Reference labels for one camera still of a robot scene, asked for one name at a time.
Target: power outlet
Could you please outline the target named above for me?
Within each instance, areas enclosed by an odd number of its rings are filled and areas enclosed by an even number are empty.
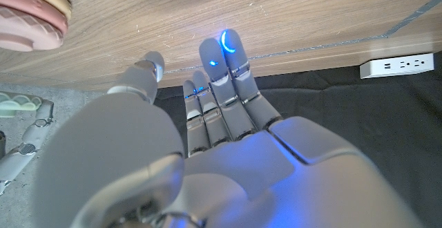
[[[411,75],[434,70],[433,54],[373,59],[360,66],[361,79]]]

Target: blue led light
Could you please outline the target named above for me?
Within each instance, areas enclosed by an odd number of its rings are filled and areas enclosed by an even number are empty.
[[[227,31],[224,31],[221,35],[221,44],[227,52],[234,53],[236,51],[235,49],[227,48],[227,46],[226,46],[226,32]]]

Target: fingertip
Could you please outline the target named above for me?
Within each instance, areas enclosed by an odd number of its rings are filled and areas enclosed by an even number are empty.
[[[195,89],[199,92],[209,87],[207,83],[206,75],[200,70],[193,73],[193,82],[195,84]]]
[[[224,30],[221,34],[220,43],[230,70],[235,70],[247,63],[247,55],[242,46],[241,38],[235,30]]]
[[[163,56],[157,51],[150,51],[144,56],[144,60],[150,61],[155,65],[155,77],[157,78],[157,82],[160,82],[161,78],[163,78],[164,73],[164,59]]]
[[[212,81],[224,77],[228,71],[224,54],[214,38],[205,39],[200,45],[202,66]]]
[[[195,84],[193,84],[193,82],[190,80],[186,80],[182,85],[182,92],[184,94],[184,97],[195,94]]]

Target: black fabric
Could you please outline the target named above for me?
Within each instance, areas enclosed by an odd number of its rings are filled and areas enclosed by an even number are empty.
[[[360,79],[354,66],[256,82],[284,118],[306,117],[357,146],[426,226],[442,227],[442,53],[418,75]],[[155,104],[186,144],[182,89],[159,89]]]

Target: wooden table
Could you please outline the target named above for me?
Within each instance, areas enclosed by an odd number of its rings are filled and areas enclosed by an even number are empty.
[[[225,28],[240,33],[255,76],[442,50],[442,0],[70,1],[64,45],[0,50],[0,82],[104,91],[157,50],[160,86],[178,86],[201,67],[201,41]]]

